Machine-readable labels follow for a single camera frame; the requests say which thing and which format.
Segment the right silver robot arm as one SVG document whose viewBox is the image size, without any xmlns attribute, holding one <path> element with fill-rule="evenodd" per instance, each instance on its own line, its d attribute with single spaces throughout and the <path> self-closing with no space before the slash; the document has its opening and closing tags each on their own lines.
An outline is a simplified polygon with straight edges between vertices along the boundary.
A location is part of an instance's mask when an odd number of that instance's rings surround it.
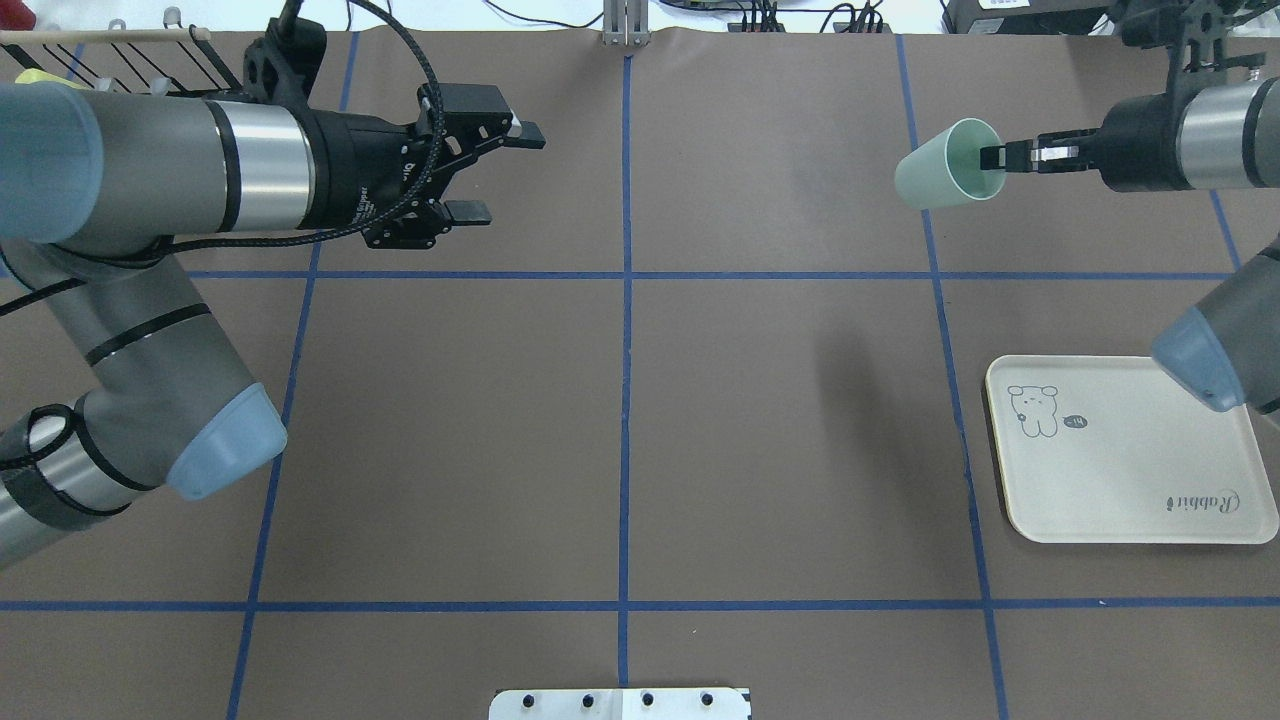
<svg viewBox="0 0 1280 720">
<path fill-rule="evenodd" d="M 1277 188 L 1277 79 L 1132 97 L 1094 128 L 983 141 L 963 169 L 980 174 L 1097 173 L 1119 193 L 1210 196 L 1230 272 L 1152 342 L 1151 356 L 1207 409 L 1277 420 L 1277 242 L 1247 256 L 1222 193 Z"/>
</svg>

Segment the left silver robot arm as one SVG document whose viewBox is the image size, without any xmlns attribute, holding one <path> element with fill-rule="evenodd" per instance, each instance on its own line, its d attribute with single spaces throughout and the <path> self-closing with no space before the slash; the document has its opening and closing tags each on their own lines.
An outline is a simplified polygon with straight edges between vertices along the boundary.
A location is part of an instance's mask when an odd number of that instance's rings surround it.
<svg viewBox="0 0 1280 720">
<path fill-rule="evenodd" d="M 284 81 L 204 96 L 3 86 L 3 265 L 46 299 L 97 386 L 3 433 L 3 566 L 168 487 L 206 498 L 285 448 L 284 421 L 180 252 L 430 249 L 485 225 L 447 201 L 497 149 L 541 149 L 490 85 L 417 91 L 419 118 L 324 111 Z"/>
</svg>

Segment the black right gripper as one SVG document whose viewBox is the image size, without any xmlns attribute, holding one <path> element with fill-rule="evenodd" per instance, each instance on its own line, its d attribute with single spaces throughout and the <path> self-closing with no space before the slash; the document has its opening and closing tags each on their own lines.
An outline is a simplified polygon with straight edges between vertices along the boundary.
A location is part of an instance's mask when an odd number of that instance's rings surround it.
<svg viewBox="0 0 1280 720">
<path fill-rule="evenodd" d="M 1060 174 L 1097 169 L 1115 192 L 1187 191 L 1178 160 L 1178 109 L 1167 95 L 1132 97 L 1112 106 L 1097 129 L 1038 135 L 1036 143 L 980 150 L 980 169 L 1014 174 Z M 1096 136 L 1096 161 L 1085 149 Z"/>
</svg>

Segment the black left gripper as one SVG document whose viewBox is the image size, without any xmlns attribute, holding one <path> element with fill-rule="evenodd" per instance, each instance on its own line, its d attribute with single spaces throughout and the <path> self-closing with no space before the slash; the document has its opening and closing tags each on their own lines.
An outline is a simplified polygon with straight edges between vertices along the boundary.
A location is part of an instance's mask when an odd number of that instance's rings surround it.
<svg viewBox="0 0 1280 720">
<path fill-rule="evenodd" d="M 302 245 L 357 234 L 375 250 L 430 250 L 456 228 L 493 223 L 483 201 L 439 201 L 448 182 L 440 170 L 497 149 L 547 146 L 493 85 L 440 85 L 436 94 L 422 85 L 419 118 L 402 126 L 311 108 L 300 118 L 316 168 Z"/>
</svg>

